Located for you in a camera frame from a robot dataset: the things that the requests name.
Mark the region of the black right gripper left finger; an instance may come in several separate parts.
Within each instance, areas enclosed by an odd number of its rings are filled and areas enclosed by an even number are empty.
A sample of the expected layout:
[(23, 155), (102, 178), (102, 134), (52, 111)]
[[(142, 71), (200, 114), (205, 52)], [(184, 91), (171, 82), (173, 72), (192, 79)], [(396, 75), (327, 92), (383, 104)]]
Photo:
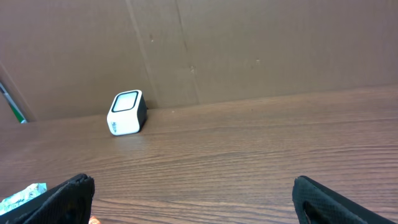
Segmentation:
[(1, 215), (1, 223), (88, 224), (94, 194), (94, 178), (78, 174)]

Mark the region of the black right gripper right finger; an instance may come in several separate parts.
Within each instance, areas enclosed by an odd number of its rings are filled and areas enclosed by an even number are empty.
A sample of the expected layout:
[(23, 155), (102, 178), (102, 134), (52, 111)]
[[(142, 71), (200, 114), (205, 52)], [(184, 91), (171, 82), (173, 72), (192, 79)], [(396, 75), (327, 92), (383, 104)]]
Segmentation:
[(394, 223), (304, 175), (294, 180), (292, 201), (300, 224)]

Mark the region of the teal Kleenex tissue pack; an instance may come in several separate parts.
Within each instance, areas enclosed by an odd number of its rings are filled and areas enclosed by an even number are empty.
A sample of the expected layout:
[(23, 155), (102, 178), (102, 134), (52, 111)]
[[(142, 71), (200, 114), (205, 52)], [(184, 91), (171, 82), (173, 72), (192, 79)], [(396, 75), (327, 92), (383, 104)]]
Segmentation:
[(27, 203), (28, 201), (44, 194), (47, 191), (46, 183), (30, 184), (24, 190), (21, 190), (1, 202), (1, 215)]

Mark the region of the orange small box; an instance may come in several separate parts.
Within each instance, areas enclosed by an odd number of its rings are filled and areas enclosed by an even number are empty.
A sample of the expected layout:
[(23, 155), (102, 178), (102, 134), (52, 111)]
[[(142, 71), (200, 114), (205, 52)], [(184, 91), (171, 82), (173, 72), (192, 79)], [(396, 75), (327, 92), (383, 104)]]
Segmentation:
[(101, 224), (101, 222), (94, 216), (89, 219), (88, 224)]

